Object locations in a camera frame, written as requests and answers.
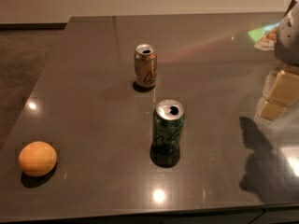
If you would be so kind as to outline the green soda can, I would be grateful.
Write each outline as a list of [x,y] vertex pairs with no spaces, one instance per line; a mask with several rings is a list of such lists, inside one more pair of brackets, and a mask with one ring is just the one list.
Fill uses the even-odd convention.
[[185,121],[181,103],[162,100],[153,111],[152,144],[163,153],[172,153],[179,148]]

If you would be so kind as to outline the orange soda can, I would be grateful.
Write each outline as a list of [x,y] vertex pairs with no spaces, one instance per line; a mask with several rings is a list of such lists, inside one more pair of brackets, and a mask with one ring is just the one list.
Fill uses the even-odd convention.
[[135,48],[135,83],[143,89],[156,85],[157,55],[149,44],[140,44]]

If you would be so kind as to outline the orange fruit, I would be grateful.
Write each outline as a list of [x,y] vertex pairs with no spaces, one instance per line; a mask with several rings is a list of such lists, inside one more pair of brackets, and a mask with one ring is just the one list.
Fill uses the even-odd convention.
[[25,146],[19,155],[19,166],[32,177],[47,175],[57,162],[57,153],[48,143],[35,141]]

